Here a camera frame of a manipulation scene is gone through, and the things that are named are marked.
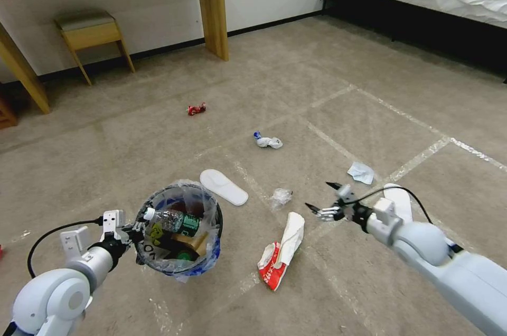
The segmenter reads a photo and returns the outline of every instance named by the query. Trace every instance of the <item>white bottle cap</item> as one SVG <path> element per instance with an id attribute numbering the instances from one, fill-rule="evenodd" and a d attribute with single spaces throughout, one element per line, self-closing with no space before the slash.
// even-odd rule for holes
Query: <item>white bottle cap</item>
<path id="1" fill-rule="evenodd" d="M 145 220 L 151 221 L 154 217 L 155 217 L 155 209 L 146 208 L 146 213 L 144 214 L 143 218 Z"/>

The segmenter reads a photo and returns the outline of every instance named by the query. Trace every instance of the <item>white tissue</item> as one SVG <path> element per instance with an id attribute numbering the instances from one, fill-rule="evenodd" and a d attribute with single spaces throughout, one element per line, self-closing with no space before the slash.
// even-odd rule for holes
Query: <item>white tissue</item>
<path id="1" fill-rule="evenodd" d="M 290 212 L 287 216 L 284 236 L 280 242 L 280 253 L 276 259 L 275 268 L 281 268 L 282 263 L 290 264 L 294 253 L 301 245 L 304 236 L 305 219 L 299 213 Z"/>
<path id="2" fill-rule="evenodd" d="M 352 176 L 354 180 L 368 185 L 373 182 L 373 176 L 375 175 L 374 171 L 370 167 L 359 162 L 352 163 L 352 166 L 347 171 L 347 174 Z"/>

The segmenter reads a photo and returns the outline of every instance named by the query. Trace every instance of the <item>white wall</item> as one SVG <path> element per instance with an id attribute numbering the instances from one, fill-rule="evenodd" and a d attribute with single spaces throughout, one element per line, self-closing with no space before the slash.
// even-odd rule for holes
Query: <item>white wall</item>
<path id="1" fill-rule="evenodd" d="M 130 53 L 203 37 L 199 0 L 0 0 L 0 21 L 37 74 L 75 66 L 52 19 L 97 7 L 118 21 Z M 226 0 L 228 31 L 319 10 L 319 0 Z M 85 63 L 117 56 L 114 47 L 86 51 Z M 0 60 L 0 81 L 15 77 Z"/>

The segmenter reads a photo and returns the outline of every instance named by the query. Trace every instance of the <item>white slipper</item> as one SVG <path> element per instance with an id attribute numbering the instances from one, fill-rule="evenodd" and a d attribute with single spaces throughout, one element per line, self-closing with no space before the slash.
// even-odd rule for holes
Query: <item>white slipper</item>
<path id="1" fill-rule="evenodd" d="M 399 186 L 397 184 L 387 183 L 384 188 L 391 186 Z M 384 191 L 384 197 L 395 203 L 395 213 L 403 219 L 404 223 L 412 222 L 412 205 L 410 204 L 410 196 L 407 191 L 389 189 Z"/>
<path id="2" fill-rule="evenodd" d="M 227 176 L 217 170 L 204 170 L 201 172 L 201 184 L 226 199 L 235 206 L 243 205 L 248 200 L 248 194 L 231 182 Z"/>

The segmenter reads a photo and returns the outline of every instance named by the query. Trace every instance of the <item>green label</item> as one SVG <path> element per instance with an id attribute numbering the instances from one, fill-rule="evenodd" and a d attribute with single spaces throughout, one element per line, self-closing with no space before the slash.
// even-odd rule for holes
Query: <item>green label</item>
<path id="1" fill-rule="evenodd" d="M 193 237 L 197 233 L 200 223 L 201 220 L 197 217 L 186 214 L 185 217 L 183 217 L 183 223 L 178 233 L 187 237 Z"/>

